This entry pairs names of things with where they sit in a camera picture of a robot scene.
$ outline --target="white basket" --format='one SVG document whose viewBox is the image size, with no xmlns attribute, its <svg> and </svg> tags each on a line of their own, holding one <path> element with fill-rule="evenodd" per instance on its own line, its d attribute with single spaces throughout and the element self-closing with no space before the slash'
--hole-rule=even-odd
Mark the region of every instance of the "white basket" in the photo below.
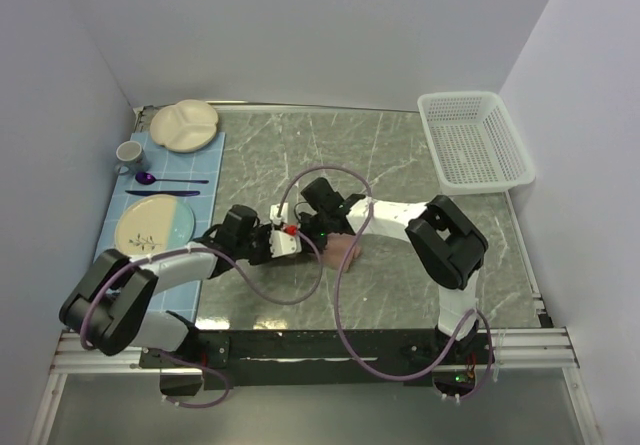
<svg viewBox="0 0 640 445">
<path fill-rule="evenodd" d="M 431 93 L 418 99 L 418 108 L 443 193 L 504 192 L 535 178 L 529 154 L 495 93 Z"/>
</svg>

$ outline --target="plate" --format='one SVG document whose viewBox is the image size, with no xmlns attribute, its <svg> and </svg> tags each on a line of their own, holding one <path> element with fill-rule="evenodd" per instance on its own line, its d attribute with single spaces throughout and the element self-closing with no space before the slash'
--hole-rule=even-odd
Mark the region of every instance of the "plate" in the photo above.
<svg viewBox="0 0 640 445">
<path fill-rule="evenodd" d="M 218 132 L 218 112 L 207 102 L 183 100 L 160 110 L 151 120 L 151 139 L 172 152 L 194 152 Z"/>
<path fill-rule="evenodd" d="M 170 195 L 144 198 L 118 221 L 116 248 L 126 255 L 158 253 L 186 245 L 196 226 L 191 207 Z"/>
</svg>

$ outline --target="cup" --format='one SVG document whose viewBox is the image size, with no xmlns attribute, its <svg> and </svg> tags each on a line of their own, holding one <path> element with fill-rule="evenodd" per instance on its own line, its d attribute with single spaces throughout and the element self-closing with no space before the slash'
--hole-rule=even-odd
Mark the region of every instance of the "cup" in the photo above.
<svg viewBox="0 0 640 445">
<path fill-rule="evenodd" d="M 149 161 L 142 150 L 142 145 L 133 140 L 121 144 L 116 150 L 116 157 L 120 161 L 115 168 L 118 175 L 127 173 L 135 175 L 138 172 L 149 170 Z"/>
</svg>

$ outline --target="dark knife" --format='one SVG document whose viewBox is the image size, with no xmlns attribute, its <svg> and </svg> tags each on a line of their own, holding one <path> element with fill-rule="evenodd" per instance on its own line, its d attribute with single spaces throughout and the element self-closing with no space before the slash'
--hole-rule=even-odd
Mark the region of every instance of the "dark knife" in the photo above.
<svg viewBox="0 0 640 445">
<path fill-rule="evenodd" d="M 173 195 L 174 197 L 195 197 L 200 195 L 199 190 L 125 190 L 129 195 L 148 197 L 150 195 Z"/>
</svg>

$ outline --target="purple spoon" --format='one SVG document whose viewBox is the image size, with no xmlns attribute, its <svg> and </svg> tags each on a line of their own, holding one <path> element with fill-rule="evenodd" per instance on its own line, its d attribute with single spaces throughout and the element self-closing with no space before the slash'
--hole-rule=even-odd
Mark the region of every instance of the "purple spoon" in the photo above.
<svg viewBox="0 0 640 445">
<path fill-rule="evenodd" d="M 151 185 L 155 182 L 189 182 L 189 183 L 209 183 L 209 180 L 176 180 L 172 178 L 156 178 L 147 172 L 136 173 L 136 182 L 142 185 Z"/>
</svg>

